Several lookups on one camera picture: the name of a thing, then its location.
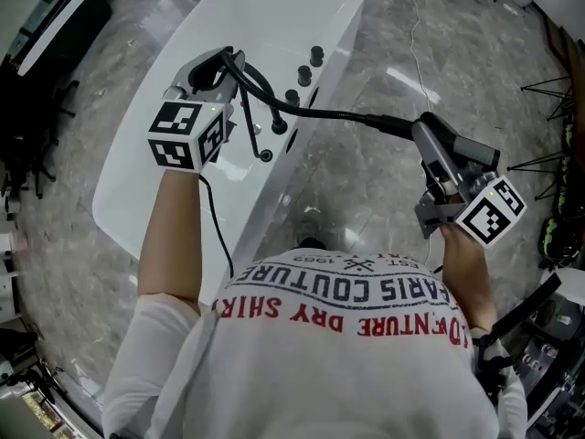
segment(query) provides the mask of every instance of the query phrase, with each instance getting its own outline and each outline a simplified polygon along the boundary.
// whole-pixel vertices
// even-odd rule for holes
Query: white bathtub
[[[112,239],[139,258],[146,226],[163,169],[154,162],[144,131],[154,118],[165,89],[189,60],[213,48],[242,49],[246,60],[270,82],[276,96],[296,89],[301,106],[308,107],[318,88],[314,108],[329,103],[349,61],[364,0],[201,0],[177,29],[136,92],[122,119],[101,171],[93,198],[93,217]],[[324,50],[324,64],[311,67],[313,80],[302,88],[297,69],[309,65],[312,46]],[[261,126],[259,150],[270,148],[270,163],[254,159],[240,99],[232,105],[231,121],[238,126],[222,146],[216,164],[202,174],[213,188],[219,226],[236,272],[250,263],[282,199],[282,192],[301,157],[314,127],[313,120],[288,114],[286,134],[271,131],[267,106],[250,97],[252,119]],[[290,149],[287,147],[298,129]],[[199,300],[212,303],[229,278],[201,187],[203,285]]]

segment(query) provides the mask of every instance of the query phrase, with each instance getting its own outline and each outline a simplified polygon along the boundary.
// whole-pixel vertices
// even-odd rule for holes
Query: black knob
[[[311,65],[321,67],[323,65],[323,48],[321,46],[311,47]]]
[[[296,92],[296,90],[288,90],[285,92],[284,99],[294,107],[299,107],[299,104],[301,103],[301,98],[299,98],[299,93]]]
[[[301,65],[299,67],[299,84],[301,86],[309,86],[311,84],[311,69],[306,65]]]

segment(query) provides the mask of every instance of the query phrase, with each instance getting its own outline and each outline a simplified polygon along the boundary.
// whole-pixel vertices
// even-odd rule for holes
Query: gray floor
[[[58,181],[46,185],[43,200],[25,193],[18,216],[29,239],[29,250],[17,257],[26,310],[43,333],[49,360],[98,403],[132,316],[137,264],[97,229],[92,195],[126,107],[197,1],[111,0],[112,19],[74,74],[80,86],[69,108],[77,117],[63,118],[52,155]],[[417,2],[422,22],[414,49],[425,87],[436,94],[432,109],[461,134],[500,148],[502,170],[558,150],[559,124],[546,121],[553,101],[519,90],[559,76],[534,11],[516,8],[514,15],[491,0]],[[334,107],[408,118],[426,110],[409,52],[415,21],[410,0],[366,0]],[[412,210],[423,191],[419,161],[406,141],[351,123],[322,122],[259,256],[289,249],[299,223],[318,218],[329,246],[405,252],[424,261],[428,243]],[[488,252],[501,312],[537,284],[537,235],[550,207],[531,201],[548,177],[510,177],[530,208]],[[441,237],[433,236],[430,267],[439,263],[441,246]]]

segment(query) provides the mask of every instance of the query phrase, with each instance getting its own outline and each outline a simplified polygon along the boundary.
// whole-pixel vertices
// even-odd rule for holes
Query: white t-shirt
[[[514,371],[498,409],[473,372],[465,318],[421,264],[298,249],[251,265],[200,318],[142,296],[102,421],[106,438],[524,437]]]

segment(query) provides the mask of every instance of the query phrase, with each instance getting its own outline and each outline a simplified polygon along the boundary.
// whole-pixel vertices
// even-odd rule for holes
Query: hand
[[[442,281],[463,311],[469,328],[492,331],[497,321],[484,248],[457,225],[441,226],[445,239]]]

